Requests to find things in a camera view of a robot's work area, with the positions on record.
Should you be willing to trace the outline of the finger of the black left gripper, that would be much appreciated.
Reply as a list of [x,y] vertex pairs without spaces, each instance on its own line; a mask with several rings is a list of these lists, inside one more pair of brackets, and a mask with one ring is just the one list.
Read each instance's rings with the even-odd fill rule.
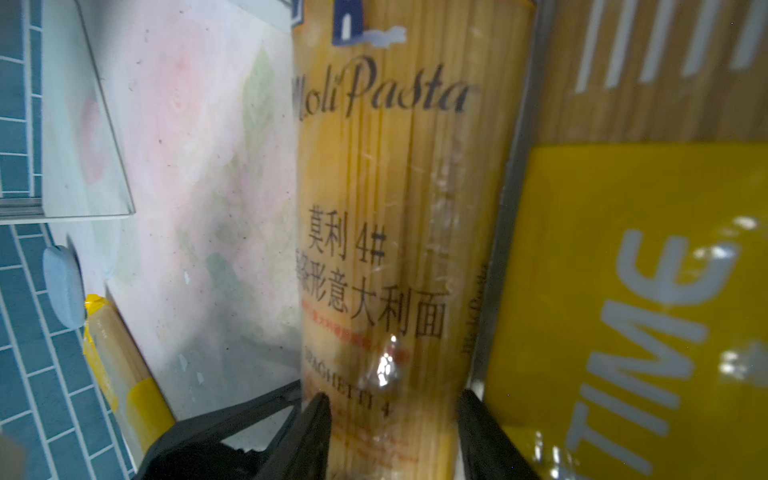
[[[301,411],[301,382],[295,380],[246,402],[176,423],[148,450],[137,479],[250,479],[285,438]],[[274,414],[288,417],[262,449],[245,450],[224,441]]]

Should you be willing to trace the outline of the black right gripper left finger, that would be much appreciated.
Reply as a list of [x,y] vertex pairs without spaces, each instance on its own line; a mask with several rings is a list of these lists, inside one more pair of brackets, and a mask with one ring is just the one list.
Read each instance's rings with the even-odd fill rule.
[[330,399],[316,394],[255,476],[256,479],[326,478],[332,415]]

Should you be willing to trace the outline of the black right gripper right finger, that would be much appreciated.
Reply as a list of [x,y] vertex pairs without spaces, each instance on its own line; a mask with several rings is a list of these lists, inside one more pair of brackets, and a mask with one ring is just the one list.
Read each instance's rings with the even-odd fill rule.
[[457,411],[466,479],[540,479],[472,390],[462,391]]

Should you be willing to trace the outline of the blue MoliPasta spaghetti bag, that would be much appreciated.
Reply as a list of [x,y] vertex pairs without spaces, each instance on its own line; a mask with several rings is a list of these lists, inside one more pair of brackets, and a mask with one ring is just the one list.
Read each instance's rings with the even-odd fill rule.
[[531,1],[296,1],[301,382],[331,479],[450,479]]

